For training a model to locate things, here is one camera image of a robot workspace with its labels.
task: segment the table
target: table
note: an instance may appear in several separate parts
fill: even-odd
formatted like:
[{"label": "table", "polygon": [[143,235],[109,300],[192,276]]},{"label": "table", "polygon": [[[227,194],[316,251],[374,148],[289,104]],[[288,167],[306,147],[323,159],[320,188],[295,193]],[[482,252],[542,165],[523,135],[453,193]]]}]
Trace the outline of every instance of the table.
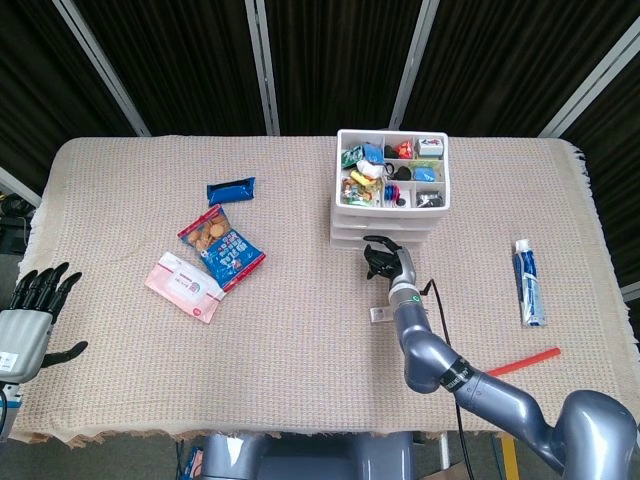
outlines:
[{"label": "table", "polygon": [[[303,433],[456,428],[453,399],[403,380],[392,324],[371,325],[386,282],[361,254],[329,248],[333,137],[84,138],[58,152],[21,273],[83,272],[50,351],[89,347],[24,388],[12,435],[81,445],[106,432]],[[452,209],[412,252],[437,280],[454,348],[491,369],[550,347],[562,355],[504,379],[550,423],[572,390],[640,415],[638,353],[584,166],[561,140],[451,138]],[[207,183],[255,176],[225,206],[267,254],[210,325],[144,287],[164,251],[200,265],[176,234],[207,208]],[[549,326],[523,329],[511,264],[529,238]],[[441,333],[430,299],[431,325]],[[467,430],[495,427],[463,415]]]}]

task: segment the blue wrapper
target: blue wrapper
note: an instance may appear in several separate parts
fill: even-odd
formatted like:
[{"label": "blue wrapper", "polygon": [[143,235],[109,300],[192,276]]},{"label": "blue wrapper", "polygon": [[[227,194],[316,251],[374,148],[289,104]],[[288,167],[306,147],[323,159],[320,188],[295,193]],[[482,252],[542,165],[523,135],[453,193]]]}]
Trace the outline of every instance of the blue wrapper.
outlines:
[{"label": "blue wrapper", "polygon": [[236,180],[235,182],[207,185],[207,198],[209,206],[217,203],[242,202],[253,198],[253,184],[255,177]]}]

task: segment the pink wrapper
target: pink wrapper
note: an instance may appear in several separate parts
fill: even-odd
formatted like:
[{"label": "pink wrapper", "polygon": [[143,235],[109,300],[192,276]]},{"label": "pink wrapper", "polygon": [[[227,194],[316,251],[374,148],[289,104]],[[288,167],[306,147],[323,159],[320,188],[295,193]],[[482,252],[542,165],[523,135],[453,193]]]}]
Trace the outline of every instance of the pink wrapper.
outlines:
[{"label": "pink wrapper", "polygon": [[211,322],[225,296],[213,278],[169,252],[158,260],[144,284],[204,323]]}]

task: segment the blue toothpaste tube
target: blue toothpaste tube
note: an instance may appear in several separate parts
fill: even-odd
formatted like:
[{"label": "blue toothpaste tube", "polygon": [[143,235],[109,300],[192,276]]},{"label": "blue toothpaste tube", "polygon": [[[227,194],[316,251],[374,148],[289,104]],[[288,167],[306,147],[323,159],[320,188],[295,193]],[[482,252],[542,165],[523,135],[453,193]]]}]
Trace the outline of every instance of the blue toothpaste tube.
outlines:
[{"label": "blue toothpaste tube", "polygon": [[542,327],[547,324],[544,318],[536,261],[529,240],[516,242],[513,266],[516,271],[518,298],[522,311],[522,324],[527,327]]}]

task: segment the curtain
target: curtain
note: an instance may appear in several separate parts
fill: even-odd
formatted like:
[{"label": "curtain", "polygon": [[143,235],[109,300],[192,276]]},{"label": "curtain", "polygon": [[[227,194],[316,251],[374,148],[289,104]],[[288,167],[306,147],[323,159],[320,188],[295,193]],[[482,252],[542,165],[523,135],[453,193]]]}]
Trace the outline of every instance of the curtain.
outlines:
[{"label": "curtain", "polygon": [[241,0],[76,0],[153,135],[263,135]]},{"label": "curtain", "polygon": [[441,0],[405,130],[537,136],[640,14],[640,2]]},{"label": "curtain", "polygon": [[282,135],[385,128],[420,0],[267,0]]},{"label": "curtain", "polygon": [[133,130],[50,1],[0,2],[0,165],[42,193],[56,151]]},{"label": "curtain", "polygon": [[618,283],[640,281],[640,56],[562,135],[585,154]]}]

